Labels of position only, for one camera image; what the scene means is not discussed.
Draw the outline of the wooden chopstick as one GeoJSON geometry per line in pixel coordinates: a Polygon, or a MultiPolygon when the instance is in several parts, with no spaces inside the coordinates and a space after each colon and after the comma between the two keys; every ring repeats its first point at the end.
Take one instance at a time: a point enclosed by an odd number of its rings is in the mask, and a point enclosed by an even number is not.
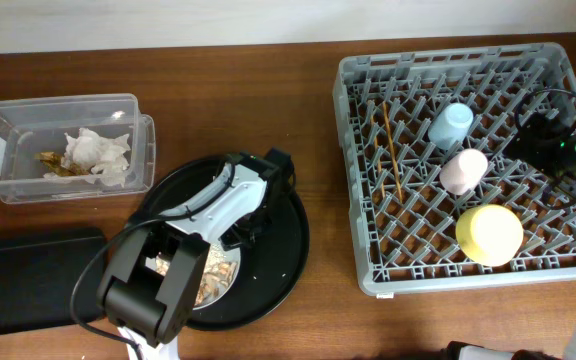
{"type": "Polygon", "coordinates": [[[392,167],[393,167],[393,173],[394,173],[394,177],[395,177],[397,195],[398,195],[398,199],[399,199],[400,203],[403,204],[403,194],[402,194],[402,188],[401,188],[401,183],[400,183],[399,167],[398,167],[398,163],[396,160],[395,146],[394,146],[394,142],[393,142],[393,138],[392,138],[392,132],[391,132],[391,127],[390,127],[387,103],[385,100],[382,101],[382,112],[383,112],[383,116],[384,116],[384,126],[385,126],[385,129],[387,132],[388,149],[389,149],[389,154],[391,157],[391,162],[392,162],[392,167]]]}
{"type": "MultiPolygon", "coordinates": [[[[368,100],[368,113],[369,113],[369,120],[370,120],[370,124],[371,124],[371,131],[373,129],[375,129],[376,131],[374,132],[373,135],[370,135],[372,140],[373,140],[373,148],[374,148],[374,153],[373,153],[373,160],[376,163],[376,172],[377,172],[377,180],[379,179],[379,177],[382,174],[382,162],[381,162],[381,153],[380,153],[380,145],[378,142],[378,133],[379,133],[379,126],[377,125],[377,122],[375,120],[375,102],[374,100],[368,100]]],[[[384,185],[383,183],[379,183],[379,189],[380,189],[380,193],[381,193],[381,200],[385,200],[386,194],[385,194],[385,189],[384,189],[384,185]]]]}

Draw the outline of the pink cup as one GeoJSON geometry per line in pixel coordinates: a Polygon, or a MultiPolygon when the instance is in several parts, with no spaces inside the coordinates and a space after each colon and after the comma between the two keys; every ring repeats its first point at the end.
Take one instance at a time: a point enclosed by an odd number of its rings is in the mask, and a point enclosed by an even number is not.
{"type": "Polygon", "coordinates": [[[449,193],[463,195],[476,187],[487,168],[488,160],[481,151],[465,149],[441,168],[440,183],[449,193]]]}

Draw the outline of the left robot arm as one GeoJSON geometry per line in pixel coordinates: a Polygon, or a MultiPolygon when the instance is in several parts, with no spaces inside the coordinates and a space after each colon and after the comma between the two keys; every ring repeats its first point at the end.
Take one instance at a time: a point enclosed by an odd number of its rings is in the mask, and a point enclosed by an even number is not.
{"type": "Polygon", "coordinates": [[[174,359],[182,329],[274,310],[299,279],[309,227],[291,157],[272,149],[173,171],[117,235],[97,302],[133,359],[174,359]]]}

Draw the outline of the gold foil wrapper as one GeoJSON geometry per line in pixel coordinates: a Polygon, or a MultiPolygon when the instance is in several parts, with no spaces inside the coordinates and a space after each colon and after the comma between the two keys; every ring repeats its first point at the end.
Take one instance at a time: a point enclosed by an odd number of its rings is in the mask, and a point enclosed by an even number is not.
{"type": "Polygon", "coordinates": [[[37,153],[34,158],[47,166],[59,177],[85,176],[90,174],[88,169],[55,152],[40,152],[37,153]]]}

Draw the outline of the blue cup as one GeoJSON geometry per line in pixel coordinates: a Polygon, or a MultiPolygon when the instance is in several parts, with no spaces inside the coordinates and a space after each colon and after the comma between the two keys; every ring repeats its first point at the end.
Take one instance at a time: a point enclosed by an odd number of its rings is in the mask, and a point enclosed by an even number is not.
{"type": "Polygon", "coordinates": [[[472,110],[462,103],[446,106],[431,122],[428,138],[437,148],[447,151],[462,143],[474,120],[472,110]]]}

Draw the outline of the grey plate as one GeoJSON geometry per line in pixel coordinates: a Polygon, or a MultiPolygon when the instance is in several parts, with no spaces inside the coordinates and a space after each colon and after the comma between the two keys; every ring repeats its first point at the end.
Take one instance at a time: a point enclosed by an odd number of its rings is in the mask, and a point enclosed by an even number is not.
{"type": "Polygon", "coordinates": [[[241,267],[240,249],[226,250],[219,241],[206,244],[180,244],[162,250],[145,265],[161,277],[161,289],[170,293],[170,303],[189,312],[191,296],[194,309],[219,301],[233,286],[241,267]]]}

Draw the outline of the yellow-green bowl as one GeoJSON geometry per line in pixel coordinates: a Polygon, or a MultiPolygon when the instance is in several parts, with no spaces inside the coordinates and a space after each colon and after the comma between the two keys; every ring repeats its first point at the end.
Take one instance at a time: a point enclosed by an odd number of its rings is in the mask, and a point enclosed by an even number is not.
{"type": "Polygon", "coordinates": [[[497,267],[508,263],[522,245],[524,229],[519,218],[500,205],[466,210],[456,224],[456,240],[472,261],[497,267]]]}

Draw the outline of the white napkin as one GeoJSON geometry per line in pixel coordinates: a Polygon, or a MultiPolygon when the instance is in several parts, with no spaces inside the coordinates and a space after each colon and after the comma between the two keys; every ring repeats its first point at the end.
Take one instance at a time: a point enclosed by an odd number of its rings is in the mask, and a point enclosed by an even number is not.
{"type": "MultiPolygon", "coordinates": [[[[88,128],[80,128],[77,137],[65,133],[65,138],[65,150],[57,154],[88,169],[90,174],[84,176],[88,183],[94,184],[99,179],[105,186],[125,186],[126,171],[130,167],[126,153],[131,150],[128,134],[106,138],[88,128]]],[[[49,169],[44,177],[49,179],[59,176],[49,169]]]]}

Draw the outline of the food scraps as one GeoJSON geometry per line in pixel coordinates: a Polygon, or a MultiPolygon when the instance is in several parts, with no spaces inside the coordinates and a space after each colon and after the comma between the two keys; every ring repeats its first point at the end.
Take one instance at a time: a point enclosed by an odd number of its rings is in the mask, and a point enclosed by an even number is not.
{"type": "Polygon", "coordinates": [[[240,261],[238,249],[225,251],[218,244],[211,245],[195,300],[195,309],[207,307],[226,294],[238,275],[240,261]]]}

